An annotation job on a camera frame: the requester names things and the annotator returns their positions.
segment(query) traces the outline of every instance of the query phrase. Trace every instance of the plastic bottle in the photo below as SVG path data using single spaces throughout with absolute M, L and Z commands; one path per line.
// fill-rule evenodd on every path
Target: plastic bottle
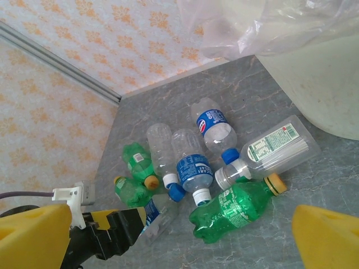
M 135 180 L 144 184 L 149 190 L 156 189 L 159 186 L 159 180 L 155 176 L 150 153 L 140 144 L 134 142 L 130 145 L 125 145 L 122 158 Z
M 178 216 L 178 202 L 184 198 L 185 194 L 186 192 L 180 185 L 174 184 L 168 194 L 153 195 L 145 206 L 146 226 L 136 244 L 149 246 L 165 231 Z
M 225 233 L 257 220 L 269 200 L 286 190 L 286 185 L 276 174 L 262 182 L 234 184 L 191 213 L 190 221 L 196 225 L 194 236 L 206 244 L 215 243 Z
M 244 145 L 241 157 L 215 172 L 225 190 L 243 179 L 280 174 L 320 153 L 320 148 L 297 116 L 292 115 Z
M 146 206 L 152 197 L 140 182 L 121 176 L 114 179 L 114 192 L 129 208 Z
M 154 171 L 162 177 L 166 189 L 170 189 L 172 184 L 178 183 L 171 129 L 164 123 L 156 123 L 148 128 L 147 139 Z
M 237 134 L 215 101 L 202 98 L 192 105 L 191 114 L 211 152 L 221 155 L 226 164 L 239 158 L 240 155 L 235 149 Z
M 213 173 L 197 135 L 190 129 L 180 129 L 172 136 L 172 147 L 182 187 L 192 193 L 197 206 L 208 203 L 211 200 L 208 188 L 212 184 Z

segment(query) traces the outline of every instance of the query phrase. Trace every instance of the bottle cap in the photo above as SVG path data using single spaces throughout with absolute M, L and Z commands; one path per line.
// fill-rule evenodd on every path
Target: bottle cap
M 196 206 L 202 206 L 211 201 L 211 194 L 209 189 L 199 189 L 193 193 Z
M 115 177 L 114 180 L 113 180 L 113 184 L 116 185 L 116 183 L 118 182 L 118 180 L 119 180 L 120 178 L 123 178 L 123 177 L 124 177 L 123 175 L 119 175 L 118 177 Z
M 217 181 L 218 186 L 222 190 L 225 191 L 231 186 L 231 184 L 227 181 L 226 177 L 224 176 L 223 167 L 221 167 L 214 173 L 214 177 L 215 177 L 215 181 Z
M 170 189 L 170 186 L 173 183 L 178 183 L 177 174 L 167 174 L 163 177 L 163 184 L 166 189 Z
M 186 195 L 186 191 L 176 183 L 172 183 L 168 192 L 169 197 L 175 202 L 179 202 Z
M 287 190 L 287 186 L 280 179 L 278 174 L 269 175 L 268 177 L 264 178 L 264 182 L 275 196 L 278 196 Z
M 240 157 L 240 153 L 237 149 L 227 149 L 222 153 L 222 159 L 225 164 L 230 164 L 234 160 L 237 160 Z
M 157 189 L 159 186 L 159 180 L 155 175 L 150 175 L 145 179 L 144 182 L 147 189 L 150 191 L 153 191 L 154 189 Z

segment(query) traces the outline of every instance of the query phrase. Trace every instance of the marble surface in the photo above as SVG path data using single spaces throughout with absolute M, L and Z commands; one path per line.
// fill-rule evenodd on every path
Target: marble surface
M 113 178 L 129 175 L 121 160 L 123 145 L 137 141 L 147 146 L 146 130 L 157 122 L 168 124 L 172 131 L 180 128 L 197 131 L 190 106 L 204 96 L 220 104 L 238 134 L 239 149 L 249 139 L 295 114 L 323 152 L 282 174 L 288 191 L 272 199 L 262 218 L 215 244 L 206 245 L 192 235 L 194 226 L 188 216 L 195 204 L 188 194 L 181 202 L 178 218 L 150 248 L 132 247 L 123 256 L 108 261 L 93 258 L 84 264 L 85 269 L 303 268 L 291 232 L 291 218 L 297 205 L 359 216 L 359 141 L 332 136 L 310 124 L 255 57 L 239 59 L 124 99 L 96 176 L 97 200 L 93 209 L 120 207 L 113 191 Z M 223 165 L 217 156 L 208 150 L 205 153 L 214 171 Z M 212 196 L 219 191 L 214 182 Z

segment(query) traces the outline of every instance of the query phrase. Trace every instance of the yellow bottle cap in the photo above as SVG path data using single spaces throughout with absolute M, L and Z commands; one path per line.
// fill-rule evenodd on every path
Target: yellow bottle cap
M 264 178 L 264 182 L 275 196 L 278 196 L 287 190 L 287 186 L 284 184 L 278 174 L 269 175 L 268 177 Z
M 123 178 L 123 175 L 119 175 L 118 177 L 115 177 L 114 180 L 113 180 L 113 183 L 116 185 L 117 181 L 118 181 L 120 178 Z
M 144 182 L 147 189 L 150 191 L 153 191 L 154 189 L 157 189 L 159 186 L 159 180 L 155 175 L 150 175 L 145 179 Z

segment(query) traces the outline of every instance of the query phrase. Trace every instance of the patterned wallpaper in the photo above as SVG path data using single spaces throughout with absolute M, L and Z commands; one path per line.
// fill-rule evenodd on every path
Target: patterned wallpaper
M 93 180 L 117 110 L 0 39 L 0 190 L 51 191 Z M 48 198 L 6 198 L 0 212 Z
M 4 0 L 0 19 L 126 95 L 213 60 L 176 0 Z

